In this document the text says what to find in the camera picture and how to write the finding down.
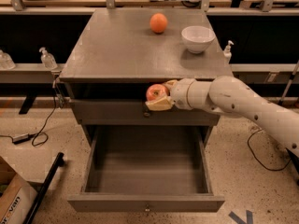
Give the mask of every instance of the speckled floor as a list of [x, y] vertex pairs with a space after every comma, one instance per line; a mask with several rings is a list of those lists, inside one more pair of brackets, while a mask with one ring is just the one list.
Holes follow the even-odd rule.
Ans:
[[[51, 111], [52, 102], [37, 99], [27, 115], [19, 115], [22, 100], [0, 100], [0, 134], [35, 133]], [[45, 128], [49, 141], [42, 147], [31, 142], [14, 146], [0, 138], [0, 155], [26, 180], [43, 182], [58, 152], [64, 153], [65, 166], [59, 168], [34, 223], [236, 223], [231, 212], [253, 223], [299, 223], [298, 174], [292, 164], [284, 171], [265, 170], [249, 152], [247, 140], [258, 127], [246, 119], [221, 117], [206, 147], [206, 159], [215, 195], [225, 203], [218, 213], [77, 213], [67, 202], [78, 194], [90, 147], [70, 108], [56, 109]], [[251, 145], [269, 167], [281, 167], [288, 157], [281, 146], [266, 133], [256, 134]]]

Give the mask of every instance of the cabinet drawer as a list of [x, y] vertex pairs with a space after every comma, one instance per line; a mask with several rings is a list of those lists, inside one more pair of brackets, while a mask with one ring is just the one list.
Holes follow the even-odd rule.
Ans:
[[141, 100], [70, 101], [78, 123], [83, 125], [199, 125], [215, 126], [218, 115], [202, 110], [148, 111]]
[[193, 126], [97, 126], [77, 211], [216, 212]]

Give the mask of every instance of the soap dispenser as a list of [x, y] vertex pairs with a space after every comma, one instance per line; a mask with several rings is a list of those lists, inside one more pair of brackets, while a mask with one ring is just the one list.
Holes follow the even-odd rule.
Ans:
[[0, 49], [0, 67], [4, 70], [10, 70], [16, 67], [11, 57]]
[[226, 45], [226, 47], [224, 49], [224, 52], [223, 52], [227, 63], [230, 63], [230, 61], [231, 61], [231, 57], [232, 57], [231, 46], [233, 44], [234, 44], [234, 42], [229, 40], [227, 42], [227, 45]]
[[40, 59], [47, 69], [52, 70], [57, 68], [57, 63], [52, 54], [48, 53], [45, 48], [41, 48], [39, 52], [42, 52]]

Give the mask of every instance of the cabinet top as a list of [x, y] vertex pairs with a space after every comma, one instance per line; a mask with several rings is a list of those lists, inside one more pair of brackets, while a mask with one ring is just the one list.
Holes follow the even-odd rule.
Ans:
[[[150, 29], [150, 17], [163, 13], [167, 28]], [[181, 31], [192, 25], [211, 28], [200, 9], [96, 9], [60, 74], [67, 82], [160, 82], [192, 77], [231, 76], [218, 40], [201, 54], [187, 51]]]

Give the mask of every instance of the power cord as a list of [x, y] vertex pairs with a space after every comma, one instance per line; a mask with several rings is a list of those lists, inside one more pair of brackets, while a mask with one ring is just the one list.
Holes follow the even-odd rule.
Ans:
[[[14, 145], [18, 145], [18, 144], [28, 141], [30, 139], [32, 139], [31, 145], [33, 147], [37, 147], [37, 146], [41, 146], [41, 145], [45, 144], [48, 141], [49, 137], [46, 133], [43, 132], [43, 130], [45, 129], [45, 127], [47, 125], [48, 119], [51, 117], [51, 115], [54, 113], [54, 111], [56, 109], [56, 101], [55, 101], [54, 93], [53, 93], [53, 102], [54, 102], [54, 108], [52, 109], [50, 114], [47, 116], [45, 123], [44, 123], [43, 127], [39, 130], [39, 132], [33, 133], [33, 134], [26, 133], [26, 134], [22, 134], [22, 135], [15, 136], [15, 137], [12, 137], [10, 135], [0, 135], [0, 137], [10, 138], [11, 142]], [[36, 143], [36, 139], [38, 138], [38, 136], [41, 136], [41, 135], [45, 136], [45, 140]]]
[[256, 133], [259, 133], [260, 131], [262, 131], [262, 129], [261, 129], [261, 130], [258, 130], [258, 131], [256, 131], [256, 132], [254, 132], [254, 133], [249, 137], [249, 139], [248, 139], [248, 141], [247, 141], [247, 144], [248, 144], [248, 146], [249, 146], [249, 149], [250, 149], [250, 151], [251, 151], [251, 153], [252, 153], [254, 159], [255, 159], [258, 163], [260, 163], [261, 166], [262, 166], [263, 168], [265, 168], [265, 169], [268, 170], [268, 171], [278, 172], [278, 171], [282, 171], [282, 170], [284, 170], [284, 169], [289, 165], [289, 163], [291, 162], [291, 159], [288, 160], [288, 162], [285, 164], [284, 167], [282, 167], [282, 168], [278, 168], [278, 169], [272, 169], [272, 168], [268, 168], [268, 167], [266, 167], [266, 166], [265, 166], [265, 165], [264, 165], [264, 164], [263, 164], [263, 163], [256, 157], [256, 155], [255, 155], [255, 153], [254, 153], [252, 147], [250, 146], [250, 142], [249, 142], [249, 141], [250, 141], [250, 139], [252, 138], [253, 135], [255, 135]]

